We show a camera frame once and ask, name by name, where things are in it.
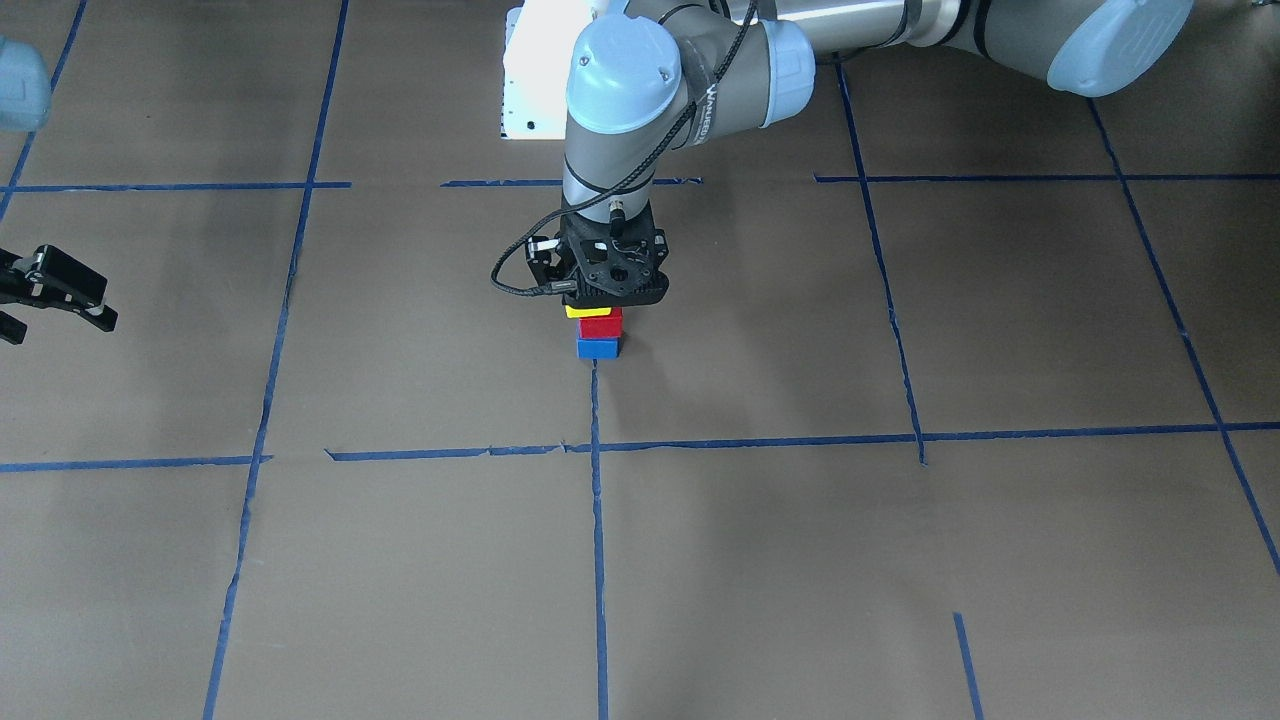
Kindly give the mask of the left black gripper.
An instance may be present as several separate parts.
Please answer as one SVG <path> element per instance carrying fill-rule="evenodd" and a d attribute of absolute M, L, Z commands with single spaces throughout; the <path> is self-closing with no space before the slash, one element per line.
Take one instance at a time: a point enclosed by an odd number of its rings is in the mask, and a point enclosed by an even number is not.
<path fill-rule="evenodd" d="M 563 272 L 562 246 L 572 261 Z M 532 292 L 563 293 L 563 278 L 575 283 L 564 296 L 571 307 L 631 307 L 658 304 L 669 288 L 660 264 L 669 254 L 663 231 L 655 228 L 652 206 L 612 225 L 579 213 L 559 219 L 559 236 L 534 236 L 525 242 L 525 259 L 534 278 Z"/>

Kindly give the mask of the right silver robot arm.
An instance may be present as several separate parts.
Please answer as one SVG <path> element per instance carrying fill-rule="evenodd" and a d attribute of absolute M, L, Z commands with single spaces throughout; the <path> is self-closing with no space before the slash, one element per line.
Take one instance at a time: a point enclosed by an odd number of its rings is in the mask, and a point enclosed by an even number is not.
<path fill-rule="evenodd" d="M 32 45 L 1 38 L 1 127 L 44 128 L 51 109 L 50 72 Z M 45 243 L 31 255 L 1 251 L 1 304 L 58 309 L 102 332 L 116 328 L 118 313 L 104 302 L 108 279 L 68 252 Z"/>

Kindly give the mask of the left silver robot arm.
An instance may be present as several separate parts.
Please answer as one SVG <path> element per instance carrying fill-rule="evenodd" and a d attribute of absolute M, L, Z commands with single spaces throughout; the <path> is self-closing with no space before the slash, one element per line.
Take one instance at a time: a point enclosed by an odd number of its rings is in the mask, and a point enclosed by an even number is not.
<path fill-rule="evenodd" d="M 1144 74 L 1189 1 L 526 1 L 508 15 L 511 120 L 545 104 L 564 138 L 559 208 L 513 243 L 522 297 L 575 309 L 659 302 L 668 255 L 659 158 L 767 128 L 810 102 L 820 63 L 909 44 L 955 47 L 1102 97 Z"/>

